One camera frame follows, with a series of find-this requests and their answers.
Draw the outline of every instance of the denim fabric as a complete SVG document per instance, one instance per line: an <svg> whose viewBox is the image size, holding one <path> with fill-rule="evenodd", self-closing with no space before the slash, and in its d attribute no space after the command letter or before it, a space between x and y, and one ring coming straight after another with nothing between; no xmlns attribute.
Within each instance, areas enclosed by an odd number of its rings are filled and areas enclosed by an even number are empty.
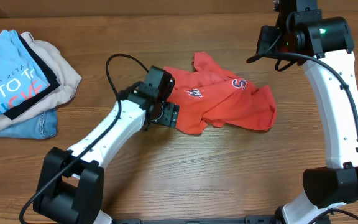
<svg viewBox="0 0 358 224"><path fill-rule="evenodd" d="M0 131L0 137L22 139L47 139L56 136L57 113L50 109L39 115Z"/></svg>

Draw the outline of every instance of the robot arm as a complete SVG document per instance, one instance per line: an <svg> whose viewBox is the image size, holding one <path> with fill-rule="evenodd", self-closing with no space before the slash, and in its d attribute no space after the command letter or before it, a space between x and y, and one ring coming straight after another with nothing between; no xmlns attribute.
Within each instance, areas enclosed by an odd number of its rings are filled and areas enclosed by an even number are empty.
<svg viewBox="0 0 358 224"><path fill-rule="evenodd" d="M358 111L358 91L354 73L354 54L349 54L346 50L326 52L325 58L321 58L320 60L335 69L345 82L349 84ZM358 184L356 178L357 173L351 169L345 170L348 164L358 167L358 152L356 151L358 147L357 134L349 100L345 92L340 88L340 83L330 71L311 61L307 61L303 65L303 68L313 88L323 124L326 141L327 168L338 169L338 172L343 174L338 178L338 180L340 180L339 183L342 182L342 186L353 186L346 189L348 192L330 192L329 186L334 186L330 180L323 180L329 182L329 184L316 188L318 182L315 182L315 186L311 186L313 183L309 183L314 182L315 179L312 178L313 181L307 181L304 176L304 185L306 184L305 190L308 191L310 199L306 192L303 191L292 203L286 204L282 208L282 217L285 223L291 224L309 223L327 209L339 208L345 205L345 202L352 202L352 200L358 199L358 189L356 187L356 184ZM324 197L324 192L321 191L323 189L326 189L330 193L329 196L335 197L336 200L331 201L331 203L326 199L330 204L327 205L327 202L324 202L325 205L319 208L311 203L310 200L317 205L321 204L319 198Z"/></svg>
<svg viewBox="0 0 358 224"><path fill-rule="evenodd" d="M167 103L173 90L173 77L166 71L152 67L145 82L138 82L120 91L121 115L115 125L81 157L80 162L64 173L65 177L79 179L77 187L58 178L33 203L33 209L58 223L111 224L112 219L103 213L104 169L124 143L151 122L175 127L179 106ZM110 127L118 116L118 102L108 116L79 143L67 151L53 148L44 159L37 191L78 157L95 139Z"/></svg>
<svg viewBox="0 0 358 224"><path fill-rule="evenodd" d="M275 69L279 72L284 70L278 69L281 60L289 61L289 65L303 65L323 124L327 166L304 172L304 191L292 203L279 207L272 222L309 223L330 208L358 200L354 44L345 19L323 19L315 0L281 0L275 2L275 10L280 11L276 26L262 27L257 55L247 62L261 57L275 58L278 59ZM351 97L355 110L351 107Z"/></svg>

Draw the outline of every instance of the orange shirt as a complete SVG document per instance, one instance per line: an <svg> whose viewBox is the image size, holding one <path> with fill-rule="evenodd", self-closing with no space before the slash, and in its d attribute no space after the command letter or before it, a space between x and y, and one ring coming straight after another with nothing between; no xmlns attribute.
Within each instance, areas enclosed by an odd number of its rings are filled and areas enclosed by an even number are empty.
<svg viewBox="0 0 358 224"><path fill-rule="evenodd" d="M207 122L221 128L225 123L253 130L269 130L275 121L276 104L269 86L252 82L223 70L206 52L197 52L196 72L165 67L175 78L168 99L180 106L176 128L201 134Z"/></svg>

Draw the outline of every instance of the pile of clothes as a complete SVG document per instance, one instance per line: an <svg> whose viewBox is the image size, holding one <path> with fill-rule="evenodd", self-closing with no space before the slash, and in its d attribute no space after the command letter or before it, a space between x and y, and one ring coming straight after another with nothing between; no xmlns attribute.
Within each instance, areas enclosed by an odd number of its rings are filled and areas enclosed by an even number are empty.
<svg viewBox="0 0 358 224"><path fill-rule="evenodd" d="M0 33L0 137L57 134L55 107L70 101L80 75L52 44L29 32Z"/></svg>

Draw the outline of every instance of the fabric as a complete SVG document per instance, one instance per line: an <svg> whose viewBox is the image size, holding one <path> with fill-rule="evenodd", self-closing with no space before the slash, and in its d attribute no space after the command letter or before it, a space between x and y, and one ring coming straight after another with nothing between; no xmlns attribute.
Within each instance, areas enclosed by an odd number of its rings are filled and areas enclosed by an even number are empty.
<svg viewBox="0 0 358 224"><path fill-rule="evenodd" d="M193 65L195 72L164 67L175 78L168 101L180 106L177 129L201 134L207 123L264 131L273 126L277 110L269 86L257 88L222 69L206 52L195 53Z"/></svg>
<svg viewBox="0 0 358 224"><path fill-rule="evenodd" d="M48 81L16 31L0 33L0 115L44 91Z"/></svg>
<svg viewBox="0 0 358 224"><path fill-rule="evenodd" d="M60 55L57 48L52 44L40 40L34 41L27 32L23 33L22 36L28 41L29 46L33 51L57 75L60 86L14 120L10 120L8 117L1 115L0 130L5 129L12 124L31 119L39 113L54 108L59 104L67 103L74 97L77 86L81 80L79 74L67 63L67 61Z"/></svg>
<svg viewBox="0 0 358 224"><path fill-rule="evenodd" d="M21 36L19 36L19 39L22 42L23 46L30 53L31 57L34 59L35 62L37 62L37 65L39 65L39 67L47 77L49 85L48 87L46 87L44 91L41 91L40 93L36 94L32 98L26 99L20 105L17 105L14 108L11 108L10 110L6 111L4 115L7 116L9 119L17 118L22 113L27 111L31 106L33 106L38 101L40 101L43 97L47 96L52 91L56 90L56 88L58 88L60 85L57 82L57 77L54 74L53 70L50 69L48 65L29 47L27 42Z"/></svg>
<svg viewBox="0 0 358 224"><path fill-rule="evenodd" d="M57 134L56 109L44 111L21 123L13 124L0 131L0 137L21 139L47 139Z"/></svg>

